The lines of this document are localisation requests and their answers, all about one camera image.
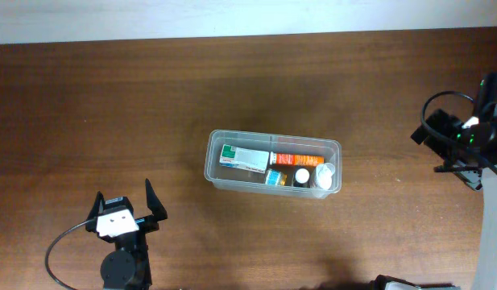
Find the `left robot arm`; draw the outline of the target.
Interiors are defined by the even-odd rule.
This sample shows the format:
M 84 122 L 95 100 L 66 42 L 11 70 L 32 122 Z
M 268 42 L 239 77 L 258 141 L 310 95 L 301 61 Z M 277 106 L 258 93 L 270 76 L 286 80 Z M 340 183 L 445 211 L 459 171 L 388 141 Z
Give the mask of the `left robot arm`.
M 146 290 L 152 285 L 146 235 L 159 230 L 159 222 L 168 214 L 149 180 L 145 188 L 151 211 L 147 216 L 134 217 L 127 197 L 105 200 L 102 193 L 97 193 L 89 211 L 85 229 L 115 246 L 100 267 L 105 290 Z

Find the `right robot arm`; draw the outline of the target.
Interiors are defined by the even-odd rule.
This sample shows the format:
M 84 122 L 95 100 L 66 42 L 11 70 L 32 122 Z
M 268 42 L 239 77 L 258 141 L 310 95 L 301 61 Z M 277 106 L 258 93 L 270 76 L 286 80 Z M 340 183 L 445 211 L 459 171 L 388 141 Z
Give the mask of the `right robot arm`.
M 471 290 L 497 290 L 497 175 L 483 172 L 483 226 L 478 266 Z M 379 275 L 370 282 L 371 290 L 457 290 L 449 284 L 419 285 L 398 278 Z

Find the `small blue-labelled gold-cap bottle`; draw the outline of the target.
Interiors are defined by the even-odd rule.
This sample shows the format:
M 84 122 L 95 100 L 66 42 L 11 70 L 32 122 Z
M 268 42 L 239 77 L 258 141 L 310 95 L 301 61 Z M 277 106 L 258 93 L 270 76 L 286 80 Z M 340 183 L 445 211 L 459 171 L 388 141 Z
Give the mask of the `small blue-labelled gold-cap bottle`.
M 273 186 L 285 186 L 286 180 L 286 174 L 274 169 L 268 169 L 265 176 L 264 184 Z

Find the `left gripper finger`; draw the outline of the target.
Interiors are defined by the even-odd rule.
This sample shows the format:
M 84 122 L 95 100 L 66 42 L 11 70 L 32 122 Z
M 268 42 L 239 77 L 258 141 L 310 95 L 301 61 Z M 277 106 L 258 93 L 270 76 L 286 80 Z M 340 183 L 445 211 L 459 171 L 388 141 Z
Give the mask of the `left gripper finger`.
M 151 182 L 148 179 L 145 180 L 145 188 L 147 207 L 152 212 L 153 217 L 156 221 L 166 220 L 168 218 L 167 210 L 164 208 L 161 201 L 156 196 L 155 190 L 153 189 Z
M 103 194 L 98 191 L 96 198 L 94 200 L 94 203 L 91 207 L 91 210 L 89 211 L 89 215 L 87 217 L 87 220 L 93 220 L 98 217 L 98 215 L 102 212 L 103 210 L 103 205 L 104 205 L 104 197 Z

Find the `orange tablet tube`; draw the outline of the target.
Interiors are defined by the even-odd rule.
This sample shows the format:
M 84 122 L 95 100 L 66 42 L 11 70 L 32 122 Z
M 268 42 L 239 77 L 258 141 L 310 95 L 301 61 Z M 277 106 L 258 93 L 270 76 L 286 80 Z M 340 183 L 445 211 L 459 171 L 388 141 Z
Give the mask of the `orange tablet tube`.
M 271 152 L 269 155 L 270 165 L 316 167 L 317 165 L 323 164 L 324 162 L 324 157 L 316 155 L 297 155 L 275 152 Z

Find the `dark bottle white cap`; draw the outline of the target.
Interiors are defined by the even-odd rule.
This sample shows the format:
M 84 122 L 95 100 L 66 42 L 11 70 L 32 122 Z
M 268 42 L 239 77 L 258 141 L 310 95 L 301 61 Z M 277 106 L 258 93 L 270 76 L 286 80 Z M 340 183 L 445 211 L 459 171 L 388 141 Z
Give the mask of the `dark bottle white cap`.
M 292 186 L 298 188 L 309 187 L 310 173 L 306 168 L 299 168 L 295 171 L 292 179 Z

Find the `white green medicine box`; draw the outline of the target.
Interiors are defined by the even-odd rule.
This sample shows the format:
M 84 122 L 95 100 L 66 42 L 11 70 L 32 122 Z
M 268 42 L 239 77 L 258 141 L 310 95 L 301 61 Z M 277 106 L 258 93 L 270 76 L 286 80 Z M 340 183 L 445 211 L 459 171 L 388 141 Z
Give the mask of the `white green medicine box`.
M 265 173 L 269 155 L 268 151 L 257 151 L 224 144 L 220 153 L 219 164 L 249 172 Z

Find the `white squeeze bottle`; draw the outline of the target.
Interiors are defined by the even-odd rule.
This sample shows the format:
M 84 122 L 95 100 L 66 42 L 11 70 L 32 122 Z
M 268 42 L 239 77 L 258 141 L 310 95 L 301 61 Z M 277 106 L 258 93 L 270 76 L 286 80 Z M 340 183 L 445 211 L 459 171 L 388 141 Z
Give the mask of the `white squeeze bottle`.
M 332 163 L 319 164 L 313 170 L 309 179 L 309 187 L 312 189 L 329 190 L 333 184 L 333 175 L 336 168 Z

